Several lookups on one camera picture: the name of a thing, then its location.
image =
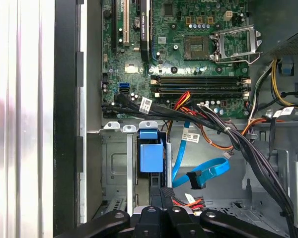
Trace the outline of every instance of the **side panel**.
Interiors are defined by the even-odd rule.
[[[0,0],[3,238],[53,236],[54,5]]]

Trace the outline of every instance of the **sata port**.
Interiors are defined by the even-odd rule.
[[[130,83],[119,83],[119,88],[130,88]]]
[[[130,89],[129,88],[120,88],[119,92],[124,94],[129,94]]]

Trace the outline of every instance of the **white label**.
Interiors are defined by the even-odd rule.
[[[227,159],[229,159],[229,158],[231,157],[231,155],[230,155],[228,152],[225,152],[223,155],[224,155],[224,157],[227,158]]]
[[[139,112],[149,114],[151,104],[152,104],[152,100],[150,100],[148,98],[143,98],[141,100],[141,104],[140,104],[140,107],[139,107]]]
[[[284,108],[282,110],[282,113],[280,113],[281,116],[290,115],[293,112],[294,107]]]
[[[189,132],[182,133],[182,140],[199,143],[199,139],[200,139],[199,134],[194,134],[194,133],[189,133]]]
[[[190,195],[188,193],[185,193],[184,195],[187,197],[187,200],[188,200],[189,204],[196,202],[192,195]]]
[[[279,110],[277,112],[275,112],[275,114],[273,115],[274,118],[277,118],[280,116],[280,113],[282,113],[282,110]]]
[[[165,37],[158,37],[158,44],[166,44],[167,38]]]

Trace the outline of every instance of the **chip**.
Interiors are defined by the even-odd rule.
[[[173,5],[171,3],[165,3],[163,10],[165,16],[173,16]]]
[[[185,60],[209,60],[209,38],[207,36],[184,37]]]
[[[197,24],[202,24],[202,18],[201,17],[197,17]]]

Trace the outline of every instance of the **barcode label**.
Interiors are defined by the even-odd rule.
[[[139,112],[149,114],[151,104],[152,104],[152,100],[150,100],[149,98],[143,98],[141,100]]]
[[[200,139],[199,134],[189,133],[185,131],[182,133],[182,140],[199,143],[199,139]]]
[[[284,108],[282,110],[282,113],[280,113],[281,116],[290,115],[293,112],[294,107]]]
[[[277,112],[275,112],[275,114],[273,115],[274,118],[277,118],[280,116],[280,113],[282,113],[282,110],[279,110]]]

